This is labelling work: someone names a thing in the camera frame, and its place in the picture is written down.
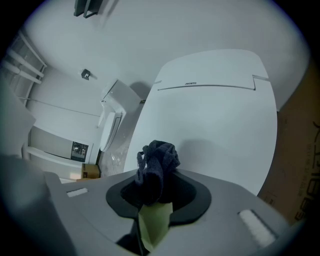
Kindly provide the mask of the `black wall shelf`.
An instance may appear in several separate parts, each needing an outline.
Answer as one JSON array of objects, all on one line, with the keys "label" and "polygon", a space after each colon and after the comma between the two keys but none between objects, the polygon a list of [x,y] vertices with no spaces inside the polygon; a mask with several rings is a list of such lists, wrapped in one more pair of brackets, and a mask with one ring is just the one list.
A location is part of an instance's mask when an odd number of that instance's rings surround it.
[{"label": "black wall shelf", "polygon": [[73,15],[83,16],[85,19],[97,15],[102,2],[103,0],[75,0]]}]

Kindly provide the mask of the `landscape picture panel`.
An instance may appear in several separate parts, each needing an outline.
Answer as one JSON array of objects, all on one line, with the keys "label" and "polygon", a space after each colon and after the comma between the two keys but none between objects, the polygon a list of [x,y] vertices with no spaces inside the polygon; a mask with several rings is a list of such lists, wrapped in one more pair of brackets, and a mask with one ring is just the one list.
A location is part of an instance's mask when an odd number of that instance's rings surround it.
[{"label": "landscape picture panel", "polygon": [[86,160],[88,148],[88,145],[74,141],[72,143],[70,159],[73,161],[84,163]]}]

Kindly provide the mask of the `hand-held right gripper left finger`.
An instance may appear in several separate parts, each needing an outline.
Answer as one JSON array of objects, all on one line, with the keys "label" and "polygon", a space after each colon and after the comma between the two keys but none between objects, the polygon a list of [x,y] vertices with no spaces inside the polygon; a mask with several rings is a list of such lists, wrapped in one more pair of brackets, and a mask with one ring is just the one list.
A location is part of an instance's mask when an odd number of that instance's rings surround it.
[{"label": "hand-held right gripper left finger", "polygon": [[44,176],[76,256],[144,255],[135,221],[119,216],[106,200],[109,188],[131,177],[131,172],[70,183],[61,183],[53,172]]}]

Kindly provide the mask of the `large printed cardboard box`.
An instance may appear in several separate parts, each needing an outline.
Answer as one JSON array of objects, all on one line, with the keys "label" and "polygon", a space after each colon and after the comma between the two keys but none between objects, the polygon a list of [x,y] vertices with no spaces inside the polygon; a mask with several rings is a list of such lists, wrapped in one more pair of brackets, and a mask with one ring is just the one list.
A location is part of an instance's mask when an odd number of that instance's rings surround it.
[{"label": "large printed cardboard box", "polygon": [[320,67],[312,60],[277,113],[273,160],[258,197],[293,225],[320,197]]}]

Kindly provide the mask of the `pale green scrub brush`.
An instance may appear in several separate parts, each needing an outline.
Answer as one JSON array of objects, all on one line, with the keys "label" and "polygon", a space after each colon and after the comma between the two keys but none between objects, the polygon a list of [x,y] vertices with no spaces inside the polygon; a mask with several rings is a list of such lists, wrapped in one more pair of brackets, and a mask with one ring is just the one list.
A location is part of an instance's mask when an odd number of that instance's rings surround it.
[{"label": "pale green scrub brush", "polygon": [[138,224],[143,246],[152,252],[169,230],[172,203],[143,205],[138,213]]}]

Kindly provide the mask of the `black wall paper holder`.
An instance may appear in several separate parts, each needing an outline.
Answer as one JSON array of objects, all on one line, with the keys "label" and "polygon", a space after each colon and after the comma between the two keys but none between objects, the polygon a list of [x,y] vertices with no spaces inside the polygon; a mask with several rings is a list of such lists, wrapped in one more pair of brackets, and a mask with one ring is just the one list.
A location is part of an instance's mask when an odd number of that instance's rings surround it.
[{"label": "black wall paper holder", "polygon": [[84,80],[97,80],[97,76],[95,76],[91,71],[89,71],[88,69],[84,68],[81,73],[80,73],[81,77]]}]

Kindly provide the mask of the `white flat-lid smart toilet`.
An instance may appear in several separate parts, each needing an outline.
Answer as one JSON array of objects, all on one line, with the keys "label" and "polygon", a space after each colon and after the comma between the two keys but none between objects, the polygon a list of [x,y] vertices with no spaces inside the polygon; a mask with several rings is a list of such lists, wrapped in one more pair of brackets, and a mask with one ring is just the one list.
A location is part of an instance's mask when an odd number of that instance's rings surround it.
[{"label": "white flat-lid smart toilet", "polygon": [[257,195],[277,140],[277,108],[261,58],[243,49],[209,50],[167,62],[136,123],[124,164],[157,140],[175,146],[180,168]]}]

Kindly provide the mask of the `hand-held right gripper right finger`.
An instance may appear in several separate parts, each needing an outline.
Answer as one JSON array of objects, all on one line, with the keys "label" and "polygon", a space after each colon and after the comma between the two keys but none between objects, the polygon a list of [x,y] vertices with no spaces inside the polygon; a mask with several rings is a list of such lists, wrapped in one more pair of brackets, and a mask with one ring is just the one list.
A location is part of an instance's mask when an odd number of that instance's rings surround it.
[{"label": "hand-held right gripper right finger", "polygon": [[[149,256],[282,256],[295,241],[302,223],[289,225],[269,204],[240,185],[196,172],[179,169],[184,175],[206,186],[211,204],[197,221],[170,227]],[[251,210],[275,236],[260,246],[240,212]]]}]

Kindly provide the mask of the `dark blue cloth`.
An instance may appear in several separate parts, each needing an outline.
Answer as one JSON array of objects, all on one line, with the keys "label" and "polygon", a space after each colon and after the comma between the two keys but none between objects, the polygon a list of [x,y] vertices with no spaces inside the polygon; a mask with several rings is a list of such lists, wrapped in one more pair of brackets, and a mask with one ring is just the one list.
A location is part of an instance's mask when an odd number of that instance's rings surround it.
[{"label": "dark blue cloth", "polygon": [[138,170],[135,184],[138,187],[144,205],[169,203],[170,175],[180,165],[176,148],[173,144],[153,140],[137,153]]}]

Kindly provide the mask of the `white toilet with tank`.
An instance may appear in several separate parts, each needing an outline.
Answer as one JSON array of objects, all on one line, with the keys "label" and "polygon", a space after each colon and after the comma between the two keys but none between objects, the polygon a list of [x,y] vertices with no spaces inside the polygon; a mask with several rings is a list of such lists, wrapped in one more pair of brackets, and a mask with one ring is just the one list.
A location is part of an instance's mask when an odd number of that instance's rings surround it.
[{"label": "white toilet with tank", "polygon": [[131,132],[141,99],[129,86],[120,80],[108,84],[102,91],[102,112],[97,128],[102,128],[99,149],[116,150]]}]

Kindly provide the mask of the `cardboard box with dark label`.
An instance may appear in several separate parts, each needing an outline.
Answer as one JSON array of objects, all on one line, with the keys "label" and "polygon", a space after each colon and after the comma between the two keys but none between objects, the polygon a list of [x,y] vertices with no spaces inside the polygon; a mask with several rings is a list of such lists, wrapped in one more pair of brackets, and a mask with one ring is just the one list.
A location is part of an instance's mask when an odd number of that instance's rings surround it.
[{"label": "cardboard box with dark label", "polygon": [[82,179],[98,179],[101,177],[101,171],[96,164],[83,163],[81,167]]}]

